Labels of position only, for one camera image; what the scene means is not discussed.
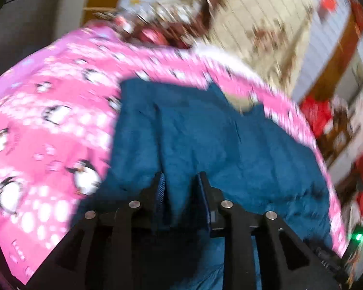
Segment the cream floral quilt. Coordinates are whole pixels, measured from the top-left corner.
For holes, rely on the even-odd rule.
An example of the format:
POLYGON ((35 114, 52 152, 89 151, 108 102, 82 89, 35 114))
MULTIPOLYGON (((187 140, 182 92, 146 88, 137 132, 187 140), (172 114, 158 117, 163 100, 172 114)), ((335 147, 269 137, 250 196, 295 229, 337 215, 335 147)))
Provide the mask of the cream floral quilt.
POLYGON ((206 40, 291 95, 310 42, 314 6, 314 0, 222 0, 206 40))

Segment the wooden chair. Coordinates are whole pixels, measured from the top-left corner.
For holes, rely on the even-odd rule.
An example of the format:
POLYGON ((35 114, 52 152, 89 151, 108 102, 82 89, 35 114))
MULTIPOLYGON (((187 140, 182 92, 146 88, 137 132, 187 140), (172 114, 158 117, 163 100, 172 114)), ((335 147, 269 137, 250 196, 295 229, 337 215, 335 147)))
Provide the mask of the wooden chair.
POLYGON ((346 100, 335 95, 330 100, 332 119, 326 124, 323 134, 317 139, 317 145, 328 168, 348 147, 361 129, 361 125, 352 126, 355 109, 350 109, 346 100))

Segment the teal quilted puffer jacket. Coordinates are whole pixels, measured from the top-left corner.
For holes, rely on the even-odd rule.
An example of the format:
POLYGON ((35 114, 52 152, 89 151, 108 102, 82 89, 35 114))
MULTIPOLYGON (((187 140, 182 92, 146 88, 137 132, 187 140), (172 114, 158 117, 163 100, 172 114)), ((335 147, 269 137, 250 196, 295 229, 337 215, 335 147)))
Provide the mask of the teal quilted puffer jacket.
POLYGON ((89 211, 115 211, 165 175, 171 224, 145 288, 220 289, 224 241, 189 225, 187 202, 200 172, 226 199, 251 213, 275 211, 301 238, 332 246, 329 193, 313 151, 274 121, 263 105, 239 113, 217 85, 206 90, 149 82, 121 83, 122 108, 109 169, 99 189, 80 201, 71 221, 89 211))

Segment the pink penguin print bedspread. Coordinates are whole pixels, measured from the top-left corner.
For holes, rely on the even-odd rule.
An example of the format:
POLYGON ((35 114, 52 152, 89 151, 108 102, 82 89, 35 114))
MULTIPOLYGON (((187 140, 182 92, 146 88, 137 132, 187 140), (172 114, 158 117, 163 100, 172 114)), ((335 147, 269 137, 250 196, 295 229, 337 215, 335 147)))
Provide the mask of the pink penguin print bedspread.
POLYGON ((348 246, 336 191, 298 106, 238 57, 123 42, 111 28, 77 29, 0 77, 0 247, 27 283, 62 240, 84 198, 107 175, 122 108, 121 83, 138 78, 206 90, 215 84, 239 113, 265 116, 310 148, 329 193, 332 246, 348 246))

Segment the red gift bag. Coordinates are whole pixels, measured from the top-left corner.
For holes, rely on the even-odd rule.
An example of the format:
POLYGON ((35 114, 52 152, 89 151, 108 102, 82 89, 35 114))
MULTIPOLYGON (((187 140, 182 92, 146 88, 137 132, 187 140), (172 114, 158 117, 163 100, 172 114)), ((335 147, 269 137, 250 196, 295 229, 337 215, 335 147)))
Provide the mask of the red gift bag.
POLYGON ((300 104, 300 110, 308 121, 313 135, 316 138, 322 136, 325 126, 333 118, 330 101, 316 100, 312 96, 307 96, 300 104))

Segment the grey refrigerator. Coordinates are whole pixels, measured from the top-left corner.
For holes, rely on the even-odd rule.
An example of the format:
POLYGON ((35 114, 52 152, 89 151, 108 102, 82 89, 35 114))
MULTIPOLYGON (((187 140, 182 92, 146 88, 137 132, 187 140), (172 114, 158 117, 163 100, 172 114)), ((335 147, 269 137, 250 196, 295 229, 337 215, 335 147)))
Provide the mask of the grey refrigerator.
POLYGON ((0 8, 0 76, 52 42, 58 1, 4 1, 0 8))

